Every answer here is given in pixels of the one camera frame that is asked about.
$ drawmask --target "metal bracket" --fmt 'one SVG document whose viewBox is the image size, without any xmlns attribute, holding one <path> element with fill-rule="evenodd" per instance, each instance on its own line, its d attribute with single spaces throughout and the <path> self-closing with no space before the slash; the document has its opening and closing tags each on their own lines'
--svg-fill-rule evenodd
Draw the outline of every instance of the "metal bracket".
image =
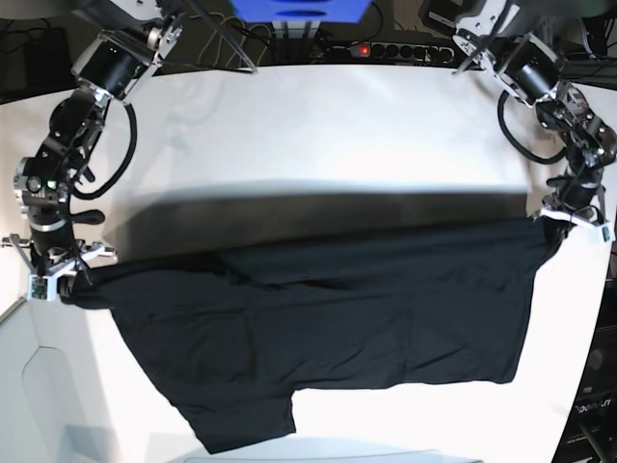
<svg viewBox="0 0 617 463">
<path fill-rule="evenodd" d="M 117 259 L 116 249 L 107 247 L 103 243 L 95 242 L 92 246 L 83 246 L 81 260 L 87 262 L 95 258 L 112 258 Z M 62 277 L 77 275 L 76 267 L 78 259 L 61 260 L 55 265 L 49 267 L 45 275 L 38 275 L 37 269 L 26 256 L 24 248 L 29 248 L 31 241 L 29 239 L 20 239 L 18 234 L 11 234 L 9 237 L 2 239 L 2 247 L 13 247 L 24 261 L 30 274 L 28 275 L 28 286 L 26 289 L 26 300 L 33 299 L 43 301 L 54 301 L 58 297 L 58 280 Z"/>
</svg>

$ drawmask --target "black cable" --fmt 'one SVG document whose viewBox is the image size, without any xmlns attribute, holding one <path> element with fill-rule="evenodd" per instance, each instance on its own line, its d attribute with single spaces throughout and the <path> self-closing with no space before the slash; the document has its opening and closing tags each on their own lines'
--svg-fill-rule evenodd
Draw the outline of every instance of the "black cable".
<svg viewBox="0 0 617 463">
<path fill-rule="evenodd" d="M 49 21 L 45 20 L 46 24 L 49 24 L 49 28 L 42 28 L 42 27 L 32 27 L 30 29 L 25 29 L 25 30 L 17 30 L 17 31 L 10 31 L 9 28 L 13 25 L 14 21 L 11 21 L 2 32 L 0 32 L 0 42 L 3 41 L 5 38 L 9 37 L 9 36 L 26 36 L 28 39 L 26 40 L 26 42 L 21 43 L 17 46 L 14 46 L 13 48 L 9 49 L 9 50 L 3 50 L 0 48 L 0 54 L 3 55 L 11 55 L 13 53 L 15 53 L 16 51 L 21 50 L 24 46 L 26 46 L 28 43 L 31 43 L 34 40 L 39 40 L 42 36 L 44 36 L 44 34 L 48 31 L 50 31 L 50 27 L 51 24 L 49 24 Z M 38 38 L 33 37 L 33 35 L 31 34 L 32 32 L 37 32 L 37 31 L 42 31 L 43 34 L 41 36 L 39 36 Z"/>
<path fill-rule="evenodd" d="M 503 10 L 499 14 L 497 21 L 493 25 L 493 29 L 491 29 L 491 33 L 484 39 L 482 39 L 480 41 L 480 44 L 475 48 L 475 50 L 473 50 L 471 54 L 465 59 L 465 61 L 461 63 L 461 65 L 454 72 L 455 75 L 465 72 L 467 68 L 471 66 L 473 60 L 475 60 L 480 55 L 480 53 L 482 53 L 489 46 L 491 46 L 491 43 L 493 43 L 493 41 L 495 40 L 499 29 L 501 29 L 501 26 L 503 26 L 505 19 L 508 17 L 508 13 L 510 13 L 510 8 L 512 8 L 513 4 L 514 0 L 506 0 L 505 5 L 503 6 Z"/>
<path fill-rule="evenodd" d="M 194 70 L 222 70 L 224 72 L 234 72 L 236 74 L 253 74 L 251 70 L 246 69 L 234 69 L 234 68 L 220 68 L 218 66 L 197 65 L 195 63 L 184 63 L 182 61 L 165 60 L 163 66 L 180 66 L 184 68 L 190 68 Z"/>
<path fill-rule="evenodd" d="M 371 35 L 370 37 L 363 39 L 362 41 L 358 41 L 356 44 L 358 43 L 362 43 L 363 41 L 372 41 L 373 39 L 375 39 L 377 36 L 379 36 L 382 33 L 382 30 L 384 29 L 384 13 L 382 12 L 382 9 L 379 8 L 379 6 L 375 3 L 375 2 L 370 2 L 371 6 L 377 10 L 377 14 L 379 15 L 379 28 L 377 29 L 377 32 L 373 35 Z"/>
<path fill-rule="evenodd" d="M 122 177 L 126 169 L 131 163 L 133 159 L 133 155 L 135 154 L 135 149 L 137 148 L 137 116 L 135 115 L 135 110 L 133 109 L 132 104 L 124 105 L 124 109 L 126 110 L 126 115 L 128 116 L 128 124 L 130 127 L 130 141 L 128 143 L 128 150 L 126 151 L 126 155 L 122 160 L 118 169 L 114 172 L 114 174 L 107 180 L 103 186 L 101 186 L 98 190 L 93 193 L 83 193 L 77 189 L 77 187 L 73 184 L 72 193 L 75 198 L 83 200 L 83 201 L 92 201 L 100 198 L 105 193 L 107 193 L 111 187 L 113 187 L 118 180 Z"/>
<path fill-rule="evenodd" d="M 516 148 L 520 154 L 522 154 L 528 160 L 535 162 L 537 164 L 549 166 L 551 164 L 556 164 L 561 159 L 563 159 L 566 156 L 566 153 L 568 152 L 567 148 L 564 148 L 563 150 L 561 150 L 558 154 L 556 154 L 553 157 L 540 157 L 532 153 L 527 148 L 525 148 L 523 145 L 519 143 L 519 141 L 516 138 L 514 138 L 514 135 L 512 135 L 512 133 L 508 129 L 508 126 L 505 123 L 505 118 L 503 117 L 505 102 L 508 100 L 508 96 L 510 96 L 510 94 L 508 94 L 504 90 L 501 96 L 499 97 L 499 102 L 497 103 L 497 120 L 499 121 L 499 127 L 501 127 L 501 131 L 503 132 L 503 135 L 505 136 L 505 138 L 507 138 L 508 142 L 510 142 L 512 146 Z"/>
<path fill-rule="evenodd" d="M 325 31 L 323 28 L 320 28 L 317 30 L 317 35 L 328 45 L 328 48 L 326 51 L 330 51 L 332 49 L 337 49 L 337 50 L 348 50 L 350 49 L 352 46 L 356 46 L 359 43 L 363 43 L 365 41 L 369 41 L 371 42 L 373 39 L 375 39 L 377 36 L 379 36 L 382 33 L 382 30 L 384 29 L 384 22 L 385 22 L 385 18 L 384 18 L 384 13 L 382 12 L 382 9 L 379 8 L 379 6 L 375 3 L 375 2 L 371 2 L 370 3 L 371 7 L 373 7 L 376 11 L 377 14 L 379 15 L 379 27 L 377 28 L 377 32 L 375 32 L 374 34 L 371 34 L 370 36 L 362 39 L 361 41 L 354 41 L 351 43 L 351 45 L 348 46 L 332 46 L 329 41 L 328 38 L 326 37 Z"/>
<path fill-rule="evenodd" d="M 602 58 L 601 60 L 598 60 L 598 61 L 602 61 L 602 60 L 617 61 L 617 57 L 608 56 L 608 55 L 599 55 L 598 53 L 589 53 L 588 51 L 571 51 L 570 53 L 566 53 L 566 56 L 576 56 L 576 55 L 588 56 L 591 59 Z"/>
<path fill-rule="evenodd" d="M 201 16 L 203 22 L 205 22 L 208 26 L 214 29 L 215 32 L 220 34 L 223 39 L 225 39 L 225 41 L 229 44 L 233 51 L 238 54 L 242 61 L 244 61 L 253 72 L 257 72 L 257 66 L 255 65 L 255 63 L 253 63 L 253 60 L 249 58 L 249 55 L 247 55 L 246 51 L 244 51 L 242 46 L 240 46 L 240 44 L 235 41 L 230 34 L 228 34 L 225 28 L 223 28 L 218 22 L 216 22 L 214 19 L 212 19 L 212 17 L 210 17 L 210 14 L 208 13 L 207 9 L 204 8 L 203 5 L 200 3 L 200 0 L 184 0 L 184 2 L 189 7 L 191 7 L 195 11 L 195 13 Z"/>
<path fill-rule="evenodd" d="M 249 29 L 246 29 L 246 28 L 244 28 L 242 26 L 238 26 L 237 24 L 231 24 L 231 28 L 233 28 L 236 31 L 238 31 L 240 34 L 242 34 L 247 39 L 257 39 L 258 41 L 263 43 L 266 47 L 270 46 L 270 38 L 269 37 L 265 37 L 265 36 L 261 36 L 259 34 L 256 34 L 255 32 L 250 31 Z"/>
<path fill-rule="evenodd" d="M 598 72 L 600 72 L 604 68 L 617 68 L 617 64 L 615 64 L 613 60 L 609 60 L 609 61 L 606 61 L 605 63 L 599 65 L 598 68 L 596 70 L 594 70 L 591 74 L 579 74 L 579 75 L 567 74 L 564 77 L 567 77 L 569 79 L 586 79 L 586 78 L 589 78 L 589 77 L 593 77 L 594 75 L 596 75 Z"/>
</svg>

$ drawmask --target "cable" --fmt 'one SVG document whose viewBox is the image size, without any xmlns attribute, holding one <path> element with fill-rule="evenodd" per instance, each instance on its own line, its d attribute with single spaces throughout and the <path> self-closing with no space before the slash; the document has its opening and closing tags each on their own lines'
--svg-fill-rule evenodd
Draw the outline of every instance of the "cable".
<svg viewBox="0 0 617 463">
<path fill-rule="evenodd" d="M 482 41 L 480 41 L 480 44 L 475 48 L 475 50 L 473 50 L 473 52 L 465 59 L 465 61 L 461 63 L 461 65 L 454 71 L 454 75 L 462 74 L 463 72 L 465 72 L 467 68 L 471 66 L 471 63 L 473 63 L 473 61 L 480 55 L 480 53 L 486 50 L 491 45 L 491 43 L 493 43 L 495 37 L 497 36 L 497 33 L 499 32 L 499 29 L 501 29 L 501 26 L 503 26 L 503 23 L 508 17 L 508 13 L 510 13 L 510 9 L 512 8 L 513 4 L 514 0 L 506 0 L 505 5 L 503 6 L 503 10 L 499 14 L 497 21 L 493 25 L 493 29 L 491 29 L 491 33 L 484 39 L 482 39 Z"/>
<path fill-rule="evenodd" d="M 11 55 L 13 53 L 15 53 L 15 51 L 18 51 L 20 49 L 22 49 L 23 47 L 25 47 L 28 43 L 34 41 L 34 40 L 40 40 L 40 38 L 42 38 L 42 36 L 44 36 L 45 33 L 47 33 L 48 31 L 51 30 L 51 24 L 49 23 L 49 21 L 47 19 L 42 19 L 42 21 L 45 23 L 46 28 L 42 28 L 42 27 L 32 27 L 30 29 L 25 29 L 25 30 L 16 30 L 16 31 L 10 31 L 9 29 L 11 28 L 11 26 L 13 26 L 14 24 L 14 20 L 9 21 L 9 24 L 7 24 L 7 26 L 5 26 L 5 28 L 0 32 L 0 42 L 3 41 L 4 39 L 6 39 L 9 36 L 26 36 L 28 39 L 26 40 L 26 42 L 21 43 L 17 46 L 14 46 L 13 48 L 9 49 L 9 50 L 3 50 L 0 49 L 0 54 L 3 55 Z M 31 34 L 32 32 L 38 32 L 38 31 L 42 31 L 43 34 L 41 36 L 39 36 L 38 38 L 33 37 L 33 35 Z"/>
<path fill-rule="evenodd" d="M 606 63 L 598 66 L 598 68 L 594 70 L 591 74 L 582 74 L 582 75 L 568 74 L 567 77 L 571 80 L 572 79 L 587 79 L 589 77 L 593 77 L 594 75 L 596 75 L 598 72 L 600 72 L 604 68 L 617 68 L 617 64 L 614 63 L 614 60 L 607 60 Z"/>
<path fill-rule="evenodd" d="M 361 41 L 354 41 L 350 45 L 341 46 L 341 45 L 331 45 L 331 44 L 329 44 L 328 43 L 328 39 L 326 38 L 326 35 L 324 34 L 324 32 L 327 32 L 327 31 L 324 31 L 323 28 L 321 28 L 317 32 L 319 33 L 319 36 L 328 45 L 328 50 L 348 50 L 352 46 L 356 46 L 359 43 L 363 43 L 363 42 L 366 42 L 366 41 L 372 41 L 373 39 L 375 39 L 377 36 L 379 36 L 382 33 L 382 30 L 384 29 L 384 22 L 385 22 L 384 13 L 382 12 L 382 9 L 379 8 L 379 6 L 375 2 L 371 2 L 370 5 L 377 11 L 377 14 L 379 15 L 379 27 L 377 29 L 377 32 L 375 32 L 374 34 L 371 34 L 369 37 L 366 37 L 366 38 L 362 39 Z"/>
<path fill-rule="evenodd" d="M 587 39 L 587 36 L 589 35 L 589 31 L 587 31 L 587 27 L 585 26 L 585 23 L 582 21 L 582 19 L 579 19 L 578 23 L 580 24 L 580 35 L 582 38 L 582 44 L 585 50 L 587 51 L 587 53 L 589 53 L 590 55 L 593 55 L 594 51 L 591 49 L 591 46 L 589 46 L 589 40 Z"/>
<path fill-rule="evenodd" d="M 122 160 L 118 169 L 109 178 L 109 180 L 107 180 L 103 184 L 103 186 L 101 186 L 98 190 L 94 191 L 93 193 L 83 193 L 79 191 L 73 182 L 72 193 L 76 198 L 83 200 L 83 201 L 92 201 L 92 200 L 96 200 L 100 198 L 105 193 L 107 193 L 110 190 L 110 188 L 112 188 L 116 183 L 118 183 L 118 180 L 120 180 L 124 172 L 126 172 L 126 169 L 128 168 L 128 166 L 130 165 L 131 160 L 133 159 L 133 155 L 135 154 L 135 149 L 137 148 L 137 116 L 135 115 L 135 110 L 133 109 L 132 104 L 124 105 L 124 109 L 126 110 L 126 115 L 128 116 L 128 124 L 130 127 L 130 133 L 131 133 L 130 134 L 131 138 L 128 143 L 128 150 L 126 151 L 126 155 L 124 156 L 124 159 Z"/>
<path fill-rule="evenodd" d="M 499 97 L 499 102 L 497 103 L 497 120 L 499 121 L 499 127 L 501 127 L 501 131 L 503 132 L 503 135 L 508 140 L 508 142 L 510 142 L 512 146 L 516 148 L 517 151 L 520 154 L 522 154 L 525 158 L 537 164 L 549 166 L 551 164 L 556 164 L 561 159 L 563 159 L 566 156 L 566 153 L 568 152 L 567 148 L 564 148 L 563 150 L 561 150 L 558 154 L 556 154 L 553 157 L 548 157 L 548 158 L 540 157 L 532 153 L 527 148 L 525 148 L 523 145 L 519 143 L 519 141 L 516 138 L 514 138 L 514 135 L 512 135 L 512 133 L 508 129 L 508 126 L 505 123 L 505 118 L 503 117 L 505 102 L 508 100 L 508 96 L 510 96 L 510 94 L 508 94 L 504 90 L 501 96 Z"/>
<path fill-rule="evenodd" d="M 247 69 L 234 69 L 234 68 L 220 68 L 218 66 L 209 65 L 197 65 L 195 63 L 184 63 L 182 61 L 165 60 L 163 66 L 180 66 L 183 68 L 189 68 L 194 70 L 221 70 L 224 72 L 234 72 L 237 74 L 253 74 L 251 70 Z"/>
<path fill-rule="evenodd" d="M 257 66 L 255 65 L 255 63 L 253 63 L 251 58 L 249 58 L 249 55 L 246 54 L 242 46 L 240 46 L 238 42 L 235 41 L 233 37 L 230 36 L 222 26 L 220 26 L 214 19 L 212 19 L 212 17 L 210 17 L 210 14 L 203 7 L 199 0 L 184 0 L 184 2 L 193 10 L 195 10 L 195 13 L 201 16 L 203 22 L 209 25 L 218 34 L 220 34 L 223 39 L 225 39 L 225 41 L 229 44 L 233 51 L 235 51 L 240 56 L 242 61 L 244 61 L 253 72 L 257 72 Z"/>
<path fill-rule="evenodd" d="M 225 30 L 225 25 L 230 22 L 230 21 L 238 21 L 240 22 L 240 24 L 242 24 L 242 27 L 244 28 L 244 26 L 246 26 L 246 23 L 240 19 L 238 16 L 229 16 L 226 17 L 225 19 L 223 19 L 223 21 L 221 22 L 221 28 L 223 28 L 223 30 Z M 207 48 L 210 46 L 210 44 L 212 43 L 212 41 L 214 40 L 216 34 L 213 34 L 210 39 L 206 42 L 206 44 L 203 46 L 203 48 L 201 49 L 200 52 L 200 56 L 198 56 L 197 59 L 197 64 L 200 65 L 201 64 L 201 58 L 203 57 L 203 54 L 205 53 L 205 50 L 207 50 Z M 246 41 L 246 37 L 242 37 L 242 40 L 239 43 L 239 46 L 242 47 L 244 46 L 244 42 Z M 221 57 L 221 51 L 223 50 L 223 36 L 219 36 L 219 46 L 217 48 L 216 51 L 216 58 L 214 59 L 214 64 L 213 66 L 218 66 L 219 65 L 219 59 Z M 226 67 L 229 67 L 231 65 L 231 61 L 236 57 L 239 56 L 237 53 L 231 55 L 231 57 L 228 59 L 228 61 L 225 63 Z"/>
<path fill-rule="evenodd" d="M 265 41 L 262 41 L 265 44 L 265 48 L 263 49 L 263 51 L 261 51 L 261 54 L 259 55 L 259 58 L 257 58 L 257 67 L 259 67 L 259 65 L 261 64 L 261 60 L 263 59 L 263 57 L 265 56 L 266 52 L 268 50 L 270 50 L 272 52 L 272 49 L 270 48 L 270 42 L 272 41 L 272 34 L 273 32 L 270 30 L 270 28 L 268 26 L 266 26 L 265 24 L 255 24 L 254 26 L 251 26 L 249 28 L 249 35 L 247 35 L 247 38 L 249 36 L 253 36 L 256 39 L 260 39 L 261 36 L 259 36 L 258 34 L 256 34 L 255 32 L 253 32 L 255 29 L 259 29 L 260 27 L 264 28 L 267 32 L 268 32 L 268 42 L 266 43 Z"/>
</svg>

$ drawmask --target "black fabric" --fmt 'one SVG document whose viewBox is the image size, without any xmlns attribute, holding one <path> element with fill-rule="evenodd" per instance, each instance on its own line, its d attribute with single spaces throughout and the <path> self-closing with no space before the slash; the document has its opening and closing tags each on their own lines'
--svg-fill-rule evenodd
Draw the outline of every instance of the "black fabric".
<svg viewBox="0 0 617 463">
<path fill-rule="evenodd" d="M 544 220 L 363 233 L 94 270 L 65 302 L 109 307 L 209 452 L 294 432 L 304 388 L 512 381 Z"/>
</svg>

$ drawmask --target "black shirt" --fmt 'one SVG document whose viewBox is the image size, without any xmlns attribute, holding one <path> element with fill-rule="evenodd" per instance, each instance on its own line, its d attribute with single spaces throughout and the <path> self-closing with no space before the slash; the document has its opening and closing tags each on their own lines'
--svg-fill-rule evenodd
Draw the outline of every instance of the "black shirt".
<svg viewBox="0 0 617 463">
<path fill-rule="evenodd" d="M 121 264 L 67 303 L 111 308 L 210 453 L 295 431 L 304 388 L 512 381 L 544 220 L 381 231 Z"/>
</svg>

